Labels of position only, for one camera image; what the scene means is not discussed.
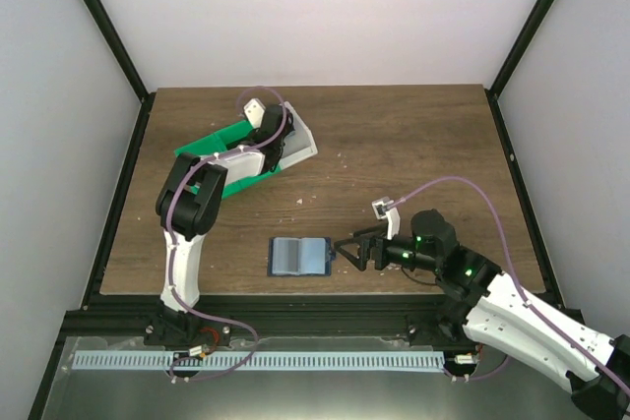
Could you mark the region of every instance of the white wall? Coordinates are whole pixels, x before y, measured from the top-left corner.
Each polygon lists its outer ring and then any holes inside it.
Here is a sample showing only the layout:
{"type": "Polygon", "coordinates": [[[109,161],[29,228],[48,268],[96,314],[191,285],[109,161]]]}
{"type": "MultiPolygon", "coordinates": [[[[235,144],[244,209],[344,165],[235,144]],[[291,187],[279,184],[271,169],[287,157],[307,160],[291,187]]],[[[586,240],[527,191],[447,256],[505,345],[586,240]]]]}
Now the white wall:
{"type": "Polygon", "coordinates": [[[630,0],[556,0],[501,96],[569,305],[630,332],[630,0]]]}
{"type": "Polygon", "coordinates": [[[0,0],[0,417],[78,308],[138,113],[81,0],[0,0]]]}
{"type": "Polygon", "coordinates": [[[535,0],[102,0],[157,87],[483,83],[535,0]]]}

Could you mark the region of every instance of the white bracket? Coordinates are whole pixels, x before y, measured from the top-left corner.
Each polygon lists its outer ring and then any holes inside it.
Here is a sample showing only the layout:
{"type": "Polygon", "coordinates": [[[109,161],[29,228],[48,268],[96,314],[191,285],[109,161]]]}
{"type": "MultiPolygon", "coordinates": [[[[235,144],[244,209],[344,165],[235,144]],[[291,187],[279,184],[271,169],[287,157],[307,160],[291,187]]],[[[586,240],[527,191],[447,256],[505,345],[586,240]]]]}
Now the white bracket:
{"type": "Polygon", "coordinates": [[[398,213],[398,209],[393,208],[387,210],[387,206],[393,204],[389,197],[383,197],[378,201],[372,202],[372,208],[374,214],[379,220],[387,220],[387,239],[391,240],[401,230],[401,216],[398,213]]]}
{"type": "Polygon", "coordinates": [[[257,98],[252,98],[243,107],[245,118],[252,128],[260,128],[263,123],[263,115],[265,115],[265,105],[257,98]]]}

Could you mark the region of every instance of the white plastic part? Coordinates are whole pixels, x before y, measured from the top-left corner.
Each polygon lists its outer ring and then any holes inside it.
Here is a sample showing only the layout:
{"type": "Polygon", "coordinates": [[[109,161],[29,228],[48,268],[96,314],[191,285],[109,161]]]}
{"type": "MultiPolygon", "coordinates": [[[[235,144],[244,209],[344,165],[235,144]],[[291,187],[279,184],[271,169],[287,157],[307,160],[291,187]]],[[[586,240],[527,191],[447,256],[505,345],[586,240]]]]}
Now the white plastic part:
{"type": "Polygon", "coordinates": [[[387,219],[387,239],[391,240],[401,230],[401,216],[398,213],[398,209],[393,208],[385,210],[386,206],[393,204],[394,201],[389,197],[384,197],[378,201],[372,202],[372,209],[376,218],[379,220],[387,219]]]}
{"type": "Polygon", "coordinates": [[[265,155],[257,150],[244,151],[227,157],[220,157],[212,162],[227,169],[225,186],[246,177],[258,176],[265,164],[265,155]]]}
{"type": "MultiPolygon", "coordinates": [[[[585,382],[599,376],[591,361],[525,306],[509,274],[495,276],[488,291],[489,295],[481,297],[467,316],[464,333],[469,339],[518,359],[568,392],[571,392],[571,385],[567,371],[585,382]]],[[[532,305],[602,364],[608,362],[614,349],[609,336],[578,324],[530,292],[525,293],[532,305]]]]}
{"type": "MultiPolygon", "coordinates": [[[[177,295],[179,295],[186,305],[194,307],[199,300],[199,285],[197,283],[199,260],[206,235],[197,235],[190,241],[186,241],[186,238],[177,232],[175,232],[175,236],[177,238],[177,248],[175,251],[175,261],[173,262],[173,286],[177,291],[177,295]]],[[[174,248],[167,230],[164,230],[164,239],[166,240],[166,265],[168,266],[170,253],[174,248]]],[[[159,298],[169,309],[186,312],[173,297],[171,288],[171,285],[168,283],[167,272],[164,278],[164,289],[159,298]]]]}
{"type": "Polygon", "coordinates": [[[263,115],[265,115],[265,105],[257,98],[252,98],[243,107],[245,118],[253,128],[259,128],[263,123],[263,115]]]}
{"type": "Polygon", "coordinates": [[[294,131],[284,139],[283,156],[279,162],[280,169],[292,167],[317,154],[317,146],[309,128],[290,103],[285,101],[284,106],[293,114],[294,131]]]}

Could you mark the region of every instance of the green plastic part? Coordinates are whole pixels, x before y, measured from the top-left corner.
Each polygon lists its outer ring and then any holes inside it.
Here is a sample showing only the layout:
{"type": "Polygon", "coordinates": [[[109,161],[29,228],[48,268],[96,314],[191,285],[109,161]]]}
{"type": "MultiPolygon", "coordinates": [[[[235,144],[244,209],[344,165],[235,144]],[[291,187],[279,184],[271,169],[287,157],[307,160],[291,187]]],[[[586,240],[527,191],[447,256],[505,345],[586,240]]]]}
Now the green plastic part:
{"type": "MultiPolygon", "coordinates": [[[[243,140],[249,132],[252,131],[252,126],[249,124],[247,120],[242,120],[240,122],[234,123],[228,127],[222,128],[207,137],[204,137],[196,142],[190,143],[185,147],[178,148],[175,150],[175,155],[180,155],[183,152],[192,152],[193,154],[203,155],[203,154],[212,154],[214,152],[224,152],[229,150],[231,144],[238,143],[243,140]]],[[[266,172],[265,174],[261,174],[260,176],[255,177],[246,177],[245,179],[241,179],[238,182],[234,182],[225,186],[223,189],[222,197],[225,199],[233,194],[236,194],[243,189],[247,189],[250,186],[253,186],[259,181],[263,179],[267,179],[268,177],[273,176],[281,171],[280,167],[277,166],[276,170],[273,172],[266,172]]],[[[193,188],[192,191],[196,194],[197,188],[193,188]]]]}

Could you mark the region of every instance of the wire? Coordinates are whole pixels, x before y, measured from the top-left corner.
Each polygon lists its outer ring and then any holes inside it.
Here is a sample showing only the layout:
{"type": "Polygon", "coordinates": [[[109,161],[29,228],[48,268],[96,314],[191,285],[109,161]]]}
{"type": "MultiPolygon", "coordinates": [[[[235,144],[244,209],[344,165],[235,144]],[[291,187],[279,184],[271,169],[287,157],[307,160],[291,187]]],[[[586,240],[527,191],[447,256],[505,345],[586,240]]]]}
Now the wire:
{"type": "MultiPolygon", "coordinates": [[[[411,197],[419,194],[420,192],[428,189],[429,187],[434,186],[435,184],[439,184],[440,182],[445,182],[445,181],[463,182],[464,184],[467,184],[471,186],[473,189],[475,189],[477,193],[480,194],[481,197],[485,200],[485,203],[488,205],[488,208],[490,209],[490,213],[492,213],[492,217],[494,218],[494,223],[496,224],[496,228],[499,232],[499,238],[501,239],[501,246],[503,247],[503,254],[505,256],[505,261],[508,266],[508,273],[510,273],[510,275],[512,276],[514,285],[516,286],[516,291],[518,292],[519,296],[523,300],[523,303],[525,304],[525,306],[528,307],[530,310],[532,310],[532,312],[536,314],[538,318],[541,319],[558,336],[560,336],[562,339],[568,342],[572,348],[577,349],[585,358],[587,358],[589,361],[595,364],[602,373],[607,375],[630,398],[630,387],[626,386],[626,384],[616,374],[610,371],[610,369],[608,369],[605,365],[600,363],[600,361],[595,356],[593,356],[587,349],[583,348],[580,345],[580,343],[574,340],[565,331],[563,331],[559,326],[557,326],[554,322],[552,322],[549,318],[547,318],[539,309],[536,308],[534,304],[532,304],[532,301],[528,299],[528,296],[526,295],[525,290],[521,286],[521,282],[519,281],[519,278],[516,275],[516,270],[514,269],[512,258],[510,258],[508,242],[505,237],[505,232],[503,231],[503,225],[501,225],[501,220],[499,219],[499,214],[497,213],[496,209],[494,208],[494,205],[492,204],[488,196],[486,196],[485,193],[481,190],[481,188],[477,186],[473,181],[466,179],[465,177],[460,177],[460,176],[439,177],[430,182],[427,182],[426,184],[421,185],[417,189],[411,191],[406,196],[399,198],[397,201],[388,205],[387,210],[393,209],[394,207],[397,207],[400,204],[403,204],[404,202],[409,200],[411,197]]],[[[496,372],[498,371],[499,370],[497,369],[495,370],[495,372],[492,372],[490,374],[496,374],[496,372]]]]}
{"type": "Polygon", "coordinates": [[[428,285],[429,287],[437,287],[437,284],[434,282],[425,282],[423,280],[420,279],[416,279],[415,277],[411,276],[411,274],[409,274],[407,272],[407,270],[403,267],[401,267],[401,272],[405,275],[405,277],[409,280],[412,280],[413,282],[415,282],[416,284],[420,284],[420,285],[428,285]]]}
{"type": "MultiPolygon", "coordinates": [[[[230,374],[230,373],[236,371],[242,365],[244,365],[247,362],[249,362],[249,360],[254,356],[254,353],[256,352],[256,349],[258,348],[258,343],[260,341],[258,333],[250,325],[247,325],[247,324],[245,324],[243,322],[239,322],[237,320],[226,319],[226,318],[223,318],[223,317],[217,317],[217,316],[214,316],[214,315],[204,314],[203,312],[200,312],[200,311],[195,310],[192,307],[190,307],[179,296],[179,294],[177,293],[177,288],[175,287],[175,282],[174,282],[174,262],[175,262],[175,252],[177,251],[177,236],[175,235],[175,232],[174,232],[173,227],[172,227],[172,220],[173,220],[173,214],[175,212],[175,207],[177,205],[177,202],[179,201],[179,198],[181,197],[182,192],[184,191],[184,187],[190,181],[190,179],[193,177],[193,175],[201,167],[203,167],[205,164],[207,164],[209,162],[214,161],[218,157],[226,157],[226,156],[230,156],[230,155],[234,155],[234,154],[240,154],[240,153],[245,152],[245,151],[257,150],[259,148],[265,147],[266,145],[271,143],[273,140],[275,140],[278,137],[278,135],[283,131],[284,125],[286,123],[286,116],[287,116],[286,106],[284,105],[284,99],[281,97],[281,95],[279,93],[277,93],[275,90],[273,90],[272,88],[267,88],[267,87],[264,87],[264,86],[255,86],[253,88],[246,89],[238,97],[238,99],[236,101],[236,105],[239,106],[241,101],[242,101],[242,98],[245,96],[245,94],[249,93],[249,92],[252,92],[253,90],[267,90],[267,91],[271,92],[273,95],[275,95],[276,98],[280,101],[280,104],[283,107],[283,120],[282,120],[279,128],[276,130],[276,132],[268,140],[265,140],[263,143],[260,143],[258,145],[254,145],[254,146],[251,146],[251,147],[244,147],[242,149],[228,150],[228,151],[225,151],[225,152],[223,152],[221,154],[218,154],[218,155],[213,154],[213,155],[210,155],[210,156],[207,156],[207,157],[204,157],[203,159],[201,159],[197,164],[195,164],[194,166],[192,166],[188,170],[188,172],[186,173],[184,178],[181,180],[181,182],[177,186],[177,189],[175,189],[172,201],[170,203],[170,206],[168,207],[168,211],[166,212],[165,226],[166,226],[166,231],[168,232],[168,235],[170,236],[171,248],[172,248],[172,251],[170,252],[170,255],[169,255],[169,258],[168,258],[168,262],[166,264],[166,277],[167,277],[167,280],[168,280],[168,286],[169,286],[169,289],[170,289],[170,293],[173,296],[173,299],[175,299],[175,301],[184,310],[186,310],[188,313],[190,313],[192,315],[195,315],[195,316],[199,317],[200,319],[209,320],[211,322],[218,322],[220,324],[226,324],[226,325],[232,325],[232,326],[235,326],[235,327],[239,327],[239,328],[248,330],[252,334],[252,336],[254,337],[254,344],[252,346],[252,349],[249,351],[249,353],[247,353],[247,355],[243,359],[241,359],[240,361],[238,361],[234,365],[230,366],[229,368],[224,369],[223,371],[219,371],[219,372],[211,374],[209,376],[203,376],[201,378],[196,376],[196,377],[190,379],[191,381],[204,381],[204,380],[207,380],[207,379],[218,378],[218,377],[221,377],[221,376],[224,376],[226,374],[230,374]]],[[[180,363],[182,361],[183,361],[183,359],[180,359],[180,360],[177,360],[177,361],[173,361],[173,363],[170,366],[169,372],[170,372],[170,375],[171,375],[171,379],[174,382],[176,380],[176,377],[175,377],[175,375],[173,373],[173,369],[178,363],[180,363]]]]}
{"type": "Polygon", "coordinates": [[[510,364],[510,356],[506,356],[501,362],[501,364],[499,364],[496,368],[494,368],[489,373],[482,374],[481,376],[474,376],[474,377],[471,376],[469,377],[467,381],[465,381],[465,379],[458,378],[454,374],[451,374],[446,368],[444,368],[443,371],[444,371],[444,374],[451,379],[455,379],[456,381],[464,381],[466,383],[471,383],[474,381],[485,381],[486,379],[491,378],[492,376],[496,374],[499,374],[501,371],[503,371],[507,367],[508,364],[510,364]]]}

